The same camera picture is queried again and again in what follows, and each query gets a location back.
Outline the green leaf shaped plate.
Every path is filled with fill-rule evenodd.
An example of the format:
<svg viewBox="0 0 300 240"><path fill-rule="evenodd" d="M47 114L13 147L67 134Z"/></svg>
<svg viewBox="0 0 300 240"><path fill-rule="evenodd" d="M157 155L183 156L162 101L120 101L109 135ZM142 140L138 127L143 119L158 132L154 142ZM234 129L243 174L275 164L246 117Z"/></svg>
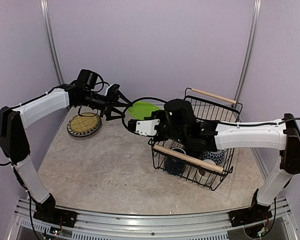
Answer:
<svg viewBox="0 0 300 240"><path fill-rule="evenodd" d="M158 106L145 102L137 101L133 106L129 107L127 112L137 120L144 120L152 115L152 112L161 110Z"/></svg>

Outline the black white striped plate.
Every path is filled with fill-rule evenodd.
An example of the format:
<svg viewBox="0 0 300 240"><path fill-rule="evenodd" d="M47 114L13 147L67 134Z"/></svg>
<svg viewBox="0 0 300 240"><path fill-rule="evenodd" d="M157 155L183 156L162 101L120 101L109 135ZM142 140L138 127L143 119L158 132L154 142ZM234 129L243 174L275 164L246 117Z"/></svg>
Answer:
<svg viewBox="0 0 300 240"><path fill-rule="evenodd" d="M97 134L99 132L99 129L93 128L92 130L89 131L79 132L69 128L67 129L67 132L70 136L74 138L88 138L90 136Z"/></svg>

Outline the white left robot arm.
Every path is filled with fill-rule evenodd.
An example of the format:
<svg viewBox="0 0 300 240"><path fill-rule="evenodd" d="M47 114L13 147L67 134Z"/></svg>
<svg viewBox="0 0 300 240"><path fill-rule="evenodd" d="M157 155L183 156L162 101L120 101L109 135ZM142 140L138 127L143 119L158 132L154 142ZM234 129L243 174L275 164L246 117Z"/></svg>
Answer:
<svg viewBox="0 0 300 240"><path fill-rule="evenodd" d="M52 90L13 107L0 110L0 148L10 160L12 169L20 179L21 185L38 204L48 201L50 193L38 175L36 162L32 160L34 133L43 133L38 127L57 112L64 112L71 107L88 107L99 110L106 119L123 116L120 108L131 105L120 91L119 84L111 84L105 94L97 93L87 87L74 84L62 84Z"/></svg>

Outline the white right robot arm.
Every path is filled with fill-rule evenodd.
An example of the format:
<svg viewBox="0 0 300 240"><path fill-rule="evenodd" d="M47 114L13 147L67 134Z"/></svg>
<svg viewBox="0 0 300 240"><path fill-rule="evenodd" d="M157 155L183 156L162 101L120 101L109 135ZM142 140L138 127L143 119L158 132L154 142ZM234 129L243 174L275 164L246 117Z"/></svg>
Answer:
<svg viewBox="0 0 300 240"><path fill-rule="evenodd" d="M292 114L264 122L199 120L188 100L173 99L163 109L153 111L148 120L150 136L155 141L175 141L183 145L187 156L199 160L204 159L206 152L219 155L234 148L277 150L276 167L245 212L250 222L258 221L290 179L300 174L300 130Z"/></svg>

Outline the yellow woven pattern plate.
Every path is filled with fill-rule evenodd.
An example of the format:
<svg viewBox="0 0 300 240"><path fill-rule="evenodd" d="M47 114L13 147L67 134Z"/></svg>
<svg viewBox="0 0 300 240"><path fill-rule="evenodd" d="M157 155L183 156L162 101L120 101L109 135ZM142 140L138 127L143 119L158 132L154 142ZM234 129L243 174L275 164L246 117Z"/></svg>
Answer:
<svg viewBox="0 0 300 240"><path fill-rule="evenodd" d="M66 129L73 129L77 132L86 132L92 129L99 129L101 124L101 118L96 113L84 112L71 118L67 123Z"/></svg>

